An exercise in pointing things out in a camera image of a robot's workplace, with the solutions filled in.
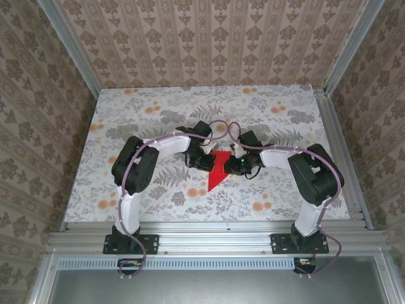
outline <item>metal grille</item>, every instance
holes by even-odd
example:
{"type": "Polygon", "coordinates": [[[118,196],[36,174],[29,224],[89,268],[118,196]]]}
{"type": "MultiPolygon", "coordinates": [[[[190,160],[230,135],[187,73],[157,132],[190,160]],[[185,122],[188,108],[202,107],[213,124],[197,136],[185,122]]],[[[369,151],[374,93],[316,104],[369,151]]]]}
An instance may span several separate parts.
{"type": "MultiPolygon", "coordinates": [[[[58,270],[116,270],[118,258],[62,258],[58,270]]],[[[157,258],[146,260],[145,270],[287,270],[293,258],[157,258]]]]}

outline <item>robotic arm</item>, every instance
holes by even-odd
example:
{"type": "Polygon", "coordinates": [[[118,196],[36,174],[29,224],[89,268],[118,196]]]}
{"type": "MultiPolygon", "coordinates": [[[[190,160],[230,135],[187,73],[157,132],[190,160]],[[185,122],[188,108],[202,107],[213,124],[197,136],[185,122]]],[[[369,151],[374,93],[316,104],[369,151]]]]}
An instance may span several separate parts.
{"type": "MultiPolygon", "coordinates": [[[[238,137],[241,144],[262,147],[261,142],[248,131],[238,137]]],[[[325,203],[337,192],[337,181],[333,173],[311,155],[278,149],[249,149],[238,144],[232,145],[234,155],[224,164],[228,174],[251,174],[254,167],[276,167],[291,170],[301,196],[306,200],[291,228],[290,241],[297,251],[312,250],[314,239],[319,237],[318,221],[325,203]]],[[[344,179],[335,163],[320,144],[307,148],[324,158],[336,170],[340,184],[344,179]]]]}
{"type": "MultiPolygon", "coordinates": [[[[204,139],[190,137],[186,134],[196,134],[199,136],[208,137],[211,133],[211,127],[205,122],[198,122],[194,128],[179,127],[175,131],[176,134],[184,133],[185,135],[171,136],[166,139],[155,141],[143,149],[132,165],[127,180],[125,189],[127,194],[121,203],[121,214],[124,226],[128,232],[136,238],[139,236],[139,205],[143,190],[150,184],[154,168],[157,162],[160,162],[165,157],[174,153],[184,153],[186,157],[186,165],[190,168],[199,170],[212,171],[214,167],[215,155],[209,152],[216,145],[215,142],[209,142],[202,145],[204,139]]],[[[118,158],[116,159],[111,173],[114,175],[114,183],[117,185],[118,194],[122,195],[122,181],[128,164],[132,160],[135,152],[146,142],[148,139],[139,139],[136,136],[130,137],[121,150],[118,158]]],[[[116,220],[113,226],[113,239],[117,248],[131,252],[135,249],[136,243],[127,237],[125,232],[116,220]]]]}
{"type": "MultiPolygon", "coordinates": [[[[140,157],[132,165],[125,184],[127,194],[121,204],[121,214],[124,226],[128,232],[136,238],[139,237],[139,205],[141,192],[151,182],[154,168],[160,160],[174,153],[184,153],[185,162],[188,167],[211,172],[214,167],[215,155],[209,152],[215,143],[209,142],[206,145],[204,139],[188,136],[196,134],[208,137],[212,134],[211,127],[200,121],[194,128],[179,127],[177,134],[183,132],[185,135],[171,136],[163,140],[155,141],[143,149],[140,157]]],[[[250,147],[262,147],[263,145],[254,135],[248,131],[238,137],[242,145],[250,147]]],[[[115,161],[112,173],[115,177],[115,184],[118,186],[118,193],[122,193],[122,180],[124,173],[135,152],[148,140],[142,140],[132,136],[124,145],[120,155],[115,161]]],[[[288,240],[298,252],[313,250],[314,240],[319,239],[318,220],[321,211],[328,201],[337,192],[337,182],[333,173],[319,160],[306,153],[295,151],[282,151],[279,149],[251,149],[243,148],[238,144],[231,145],[234,154],[224,164],[224,172],[227,174],[247,175],[252,173],[254,167],[277,167],[291,170],[297,182],[299,192],[306,200],[302,204],[301,211],[291,228],[291,235],[288,240]]],[[[317,155],[326,159],[338,173],[340,183],[343,186],[344,180],[327,152],[320,144],[314,144],[307,148],[317,155]]],[[[117,220],[113,226],[114,246],[124,248],[129,253],[133,252],[136,244],[122,231],[117,220]]],[[[279,240],[281,247],[285,240],[279,240]]]]}

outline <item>red object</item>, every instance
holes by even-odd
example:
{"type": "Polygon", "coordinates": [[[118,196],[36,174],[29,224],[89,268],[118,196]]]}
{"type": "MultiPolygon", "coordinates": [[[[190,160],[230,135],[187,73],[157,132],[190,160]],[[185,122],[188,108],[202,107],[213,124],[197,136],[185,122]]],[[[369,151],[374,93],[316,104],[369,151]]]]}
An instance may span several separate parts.
{"type": "Polygon", "coordinates": [[[223,173],[223,165],[229,159],[229,156],[232,154],[231,151],[212,151],[211,154],[214,154],[214,169],[208,174],[208,191],[211,191],[223,181],[228,174],[223,173]]]}

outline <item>wire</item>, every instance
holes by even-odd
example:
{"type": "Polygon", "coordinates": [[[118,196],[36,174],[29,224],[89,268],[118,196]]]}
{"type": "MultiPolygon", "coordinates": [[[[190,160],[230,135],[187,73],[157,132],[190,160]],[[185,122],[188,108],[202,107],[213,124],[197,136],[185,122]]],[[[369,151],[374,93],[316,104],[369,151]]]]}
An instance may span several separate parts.
{"type": "MultiPolygon", "coordinates": [[[[139,268],[138,268],[131,276],[136,276],[136,275],[142,270],[143,266],[145,265],[145,262],[146,262],[146,250],[145,250],[145,247],[143,246],[143,244],[142,244],[135,236],[131,235],[131,233],[129,233],[129,231],[127,230],[127,228],[126,228],[125,225],[123,224],[123,218],[122,218],[122,210],[121,210],[121,207],[122,207],[122,201],[123,201],[123,199],[124,199],[124,197],[125,197],[125,183],[126,183],[126,181],[127,181],[128,173],[129,173],[129,171],[130,171],[132,165],[134,164],[134,161],[136,160],[136,158],[139,156],[140,152],[141,152],[144,148],[146,148],[148,145],[150,145],[150,144],[152,144],[152,143],[155,143],[156,141],[162,141],[162,140],[164,140],[164,139],[171,138],[171,137],[175,137],[175,136],[189,136],[189,137],[196,137],[196,138],[205,139],[205,140],[210,140],[210,141],[217,141],[217,140],[223,139],[227,134],[229,134],[229,136],[230,136],[230,138],[232,139],[232,141],[234,141],[235,143],[237,143],[239,146],[242,146],[243,148],[257,149],[257,150],[267,150],[267,149],[274,149],[274,150],[276,150],[276,149],[279,149],[279,150],[282,150],[282,151],[297,151],[297,152],[303,152],[303,153],[307,153],[307,154],[313,156],[314,158],[316,158],[316,159],[320,160],[322,163],[324,163],[324,164],[329,168],[329,170],[333,173],[333,176],[335,177],[335,179],[336,179],[336,181],[337,181],[337,191],[336,191],[336,194],[335,194],[334,196],[332,196],[332,197],[324,204],[324,206],[323,206],[323,208],[322,208],[322,211],[321,211],[321,214],[320,214],[320,217],[319,217],[319,219],[318,219],[318,221],[317,221],[317,223],[316,223],[316,226],[317,226],[318,230],[319,230],[322,234],[324,234],[326,237],[328,237],[328,238],[334,240],[334,241],[338,244],[339,249],[337,250],[337,254],[334,256],[334,258],[332,259],[332,261],[331,261],[327,266],[325,266],[323,269],[321,269],[321,270],[319,270],[319,271],[317,271],[317,272],[313,272],[311,275],[314,276],[314,275],[316,275],[316,274],[321,274],[322,272],[324,272],[325,270],[327,270],[329,267],[331,267],[332,264],[333,264],[333,263],[336,261],[336,259],[339,257],[339,255],[340,255],[340,253],[341,253],[341,251],[342,251],[342,245],[341,245],[341,243],[340,243],[337,239],[335,239],[334,237],[332,237],[332,236],[328,235],[326,232],[324,232],[323,229],[320,227],[320,224],[321,224],[322,218],[323,218],[323,216],[324,216],[324,214],[325,214],[325,212],[326,212],[327,206],[339,196],[340,191],[341,191],[341,189],[342,189],[342,185],[341,185],[341,183],[340,183],[339,175],[337,174],[337,172],[336,172],[336,170],[333,168],[333,166],[332,166],[329,162],[327,162],[326,159],[324,159],[323,157],[321,157],[320,155],[317,155],[316,153],[314,153],[314,152],[312,152],[312,151],[308,151],[308,150],[302,149],[302,148],[283,147],[283,146],[267,146],[267,147],[247,146],[247,145],[245,145],[245,144],[240,143],[236,138],[233,137],[233,135],[232,135],[231,132],[230,132],[230,127],[231,127],[232,125],[236,125],[236,126],[238,127],[238,130],[239,130],[239,135],[241,135],[242,128],[240,127],[239,123],[237,123],[237,122],[231,122],[231,123],[228,124],[228,123],[226,123],[226,121],[224,121],[224,120],[214,120],[214,121],[212,121],[212,122],[210,123],[210,125],[213,124],[213,123],[216,123],[216,122],[221,122],[221,123],[223,123],[223,124],[225,124],[225,125],[227,126],[227,131],[226,131],[222,136],[220,136],[220,137],[204,137],[204,136],[200,136],[200,135],[196,135],[196,134],[183,133],[183,132],[167,134],[167,135],[161,136],[161,137],[159,137],[159,138],[157,138],[157,139],[153,139],[153,140],[150,140],[150,141],[148,141],[148,142],[145,142],[145,143],[135,152],[135,154],[134,154],[134,156],[132,157],[130,163],[128,164],[128,167],[127,167],[127,169],[126,169],[126,171],[125,171],[125,173],[124,173],[123,180],[122,180],[122,185],[123,185],[123,187],[122,187],[122,195],[121,195],[120,200],[119,200],[119,202],[118,202],[118,218],[119,218],[120,225],[121,225],[121,228],[122,228],[122,230],[124,231],[124,233],[125,233],[129,238],[133,239],[133,240],[141,247],[141,249],[142,249],[142,256],[143,256],[143,257],[142,257],[141,265],[139,266],[139,268]]],[[[119,273],[121,274],[121,277],[125,277],[124,273],[122,273],[122,265],[123,265],[123,264],[120,265],[119,273]]],[[[296,268],[297,268],[298,270],[300,270],[300,271],[306,273],[304,270],[300,269],[299,267],[296,267],[296,268]]]]}
{"type": "Polygon", "coordinates": [[[230,126],[231,125],[236,125],[239,128],[239,133],[241,131],[241,127],[237,122],[230,122],[229,123],[229,127],[228,127],[228,134],[231,138],[231,140],[233,140],[236,144],[238,144],[239,146],[242,146],[243,148],[247,148],[247,149],[256,149],[256,150],[282,150],[282,151],[296,151],[296,152],[303,152],[306,154],[309,154],[311,156],[313,156],[314,158],[316,158],[317,160],[320,160],[323,164],[325,164],[325,166],[328,167],[328,169],[331,171],[331,173],[333,174],[333,176],[336,179],[336,183],[337,183],[337,191],[335,193],[335,195],[333,195],[324,205],[323,208],[321,210],[320,216],[318,218],[318,221],[316,222],[316,227],[318,228],[318,230],[324,234],[327,238],[330,238],[332,240],[334,240],[337,245],[338,245],[338,250],[336,252],[336,255],[334,256],[334,258],[329,262],[329,264],[325,267],[323,267],[321,270],[313,272],[312,274],[308,274],[307,272],[305,272],[303,269],[299,269],[297,267],[298,270],[304,272],[305,274],[311,275],[311,276],[315,276],[317,274],[321,274],[322,272],[324,272],[326,269],[328,269],[329,267],[332,266],[333,263],[335,263],[336,259],[339,257],[340,253],[342,252],[342,244],[335,239],[334,237],[330,236],[329,234],[325,233],[323,231],[323,229],[321,228],[321,221],[322,218],[327,210],[327,206],[330,205],[340,194],[341,190],[342,190],[342,184],[340,183],[340,178],[339,175],[337,174],[336,170],[333,168],[333,166],[326,161],[326,159],[324,159],[322,156],[317,155],[316,153],[309,151],[307,149],[302,149],[302,148],[293,148],[293,147],[283,147],[283,146],[267,146],[267,147],[253,147],[253,146],[247,146],[245,144],[240,143],[236,138],[233,137],[233,135],[230,132],[230,126]]]}
{"type": "MultiPolygon", "coordinates": [[[[125,183],[127,182],[127,177],[128,177],[129,171],[130,171],[131,168],[132,168],[132,165],[134,164],[134,161],[137,159],[137,157],[139,156],[140,152],[141,152],[143,149],[145,149],[147,146],[149,146],[150,144],[153,144],[153,143],[155,143],[155,142],[157,142],[157,141],[162,141],[162,140],[167,139],[167,138],[175,137],[175,136],[189,136],[189,137],[196,137],[196,138],[200,138],[200,139],[208,139],[208,140],[212,140],[212,141],[217,141],[217,140],[223,139],[223,138],[224,138],[225,136],[227,136],[227,134],[228,134],[229,125],[228,125],[228,123],[227,123],[226,121],[220,120],[220,119],[218,119],[218,120],[213,120],[213,121],[210,123],[210,125],[213,124],[213,123],[216,123],[216,122],[221,122],[221,123],[223,123],[223,124],[225,124],[225,125],[227,126],[227,131],[226,131],[223,135],[221,135],[221,136],[219,136],[219,137],[214,137],[214,138],[211,137],[211,138],[210,138],[210,137],[204,137],[204,136],[197,135],[197,134],[190,134],[190,133],[183,133],[183,132],[171,133],[171,134],[163,135],[163,136],[158,137],[158,138],[156,138],[156,139],[152,139],[152,140],[150,140],[150,141],[148,141],[148,142],[145,142],[145,143],[135,152],[135,154],[133,155],[133,157],[132,157],[130,163],[128,164],[128,167],[127,167],[127,169],[125,170],[125,173],[124,173],[124,176],[123,176],[123,179],[122,179],[122,184],[121,184],[122,195],[120,196],[120,200],[119,200],[119,202],[118,202],[118,220],[120,221],[120,225],[121,225],[121,228],[122,228],[123,232],[124,232],[130,239],[133,239],[133,240],[140,246],[140,248],[142,249],[142,262],[141,262],[139,268],[131,275],[131,277],[132,277],[132,276],[136,276],[136,275],[142,270],[142,268],[144,267],[145,262],[146,262],[146,250],[145,250],[145,247],[144,247],[144,245],[143,245],[135,236],[133,236],[133,235],[127,230],[127,228],[125,227],[125,225],[124,225],[124,223],[123,223],[122,210],[121,210],[122,201],[123,201],[123,199],[124,199],[124,197],[125,197],[125,183]]],[[[129,275],[125,275],[125,274],[122,272],[122,264],[120,265],[120,268],[118,269],[118,271],[119,271],[119,273],[121,274],[121,278],[124,278],[125,276],[130,277],[129,275]]]]}
{"type": "Polygon", "coordinates": [[[207,142],[206,144],[200,144],[200,146],[202,146],[202,147],[205,147],[205,146],[208,146],[209,144],[211,144],[211,141],[212,140],[210,140],[209,142],[207,142]]]}
{"type": "Polygon", "coordinates": [[[189,158],[187,157],[187,154],[184,154],[184,163],[185,163],[185,166],[187,167],[187,168],[191,168],[190,166],[189,166],[189,164],[187,163],[187,160],[188,160],[189,158]]]}
{"type": "Polygon", "coordinates": [[[261,167],[258,168],[258,171],[257,171],[252,177],[247,177],[247,174],[245,173],[246,179],[247,179],[247,180],[254,179],[256,176],[259,175],[260,169],[261,169],[261,167]]]}

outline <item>metal frame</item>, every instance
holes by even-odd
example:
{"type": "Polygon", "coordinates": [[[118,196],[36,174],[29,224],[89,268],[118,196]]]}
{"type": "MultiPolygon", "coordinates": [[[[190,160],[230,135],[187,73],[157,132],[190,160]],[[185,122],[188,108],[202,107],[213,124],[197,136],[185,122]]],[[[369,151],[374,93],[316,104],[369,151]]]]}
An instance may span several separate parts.
{"type": "Polygon", "coordinates": [[[364,215],[367,228],[374,229],[332,99],[330,95],[325,95],[322,88],[314,88],[314,95],[318,102],[333,159],[346,181],[343,192],[347,209],[351,213],[359,208],[364,215]]]}
{"type": "Polygon", "coordinates": [[[324,88],[327,94],[332,94],[336,89],[337,84],[342,78],[344,72],[356,54],[356,51],[360,47],[365,35],[367,34],[371,24],[377,16],[382,4],[385,0],[370,0],[367,1],[363,11],[360,14],[359,19],[356,22],[346,44],[337,58],[337,61],[330,72],[328,80],[325,82],[324,88]]]}
{"type": "Polygon", "coordinates": [[[86,60],[79,46],[80,44],[75,41],[75,38],[70,32],[70,29],[67,26],[55,1],[38,0],[38,2],[58,34],[58,37],[65,45],[66,50],[68,51],[70,57],[72,57],[72,60],[79,72],[82,74],[83,79],[86,81],[91,93],[93,93],[94,97],[98,99],[101,91],[101,85],[97,80],[96,75],[93,73],[93,69],[89,65],[89,62],[86,60]]]}
{"type": "MultiPolygon", "coordinates": [[[[268,260],[272,257],[307,257],[308,255],[273,255],[270,234],[288,233],[291,221],[279,222],[145,222],[141,233],[159,234],[159,252],[154,258],[243,258],[268,260]]],[[[66,232],[52,233],[45,259],[32,294],[31,304],[49,301],[59,261],[69,258],[102,260],[140,258],[140,255],[103,255],[105,235],[112,223],[69,223],[66,232]]],[[[383,289],[390,304],[404,303],[403,290],[382,231],[370,231],[363,219],[325,220],[322,227],[342,243],[342,256],[374,257],[383,289]]],[[[337,245],[329,244],[335,255],[337,245]]]]}

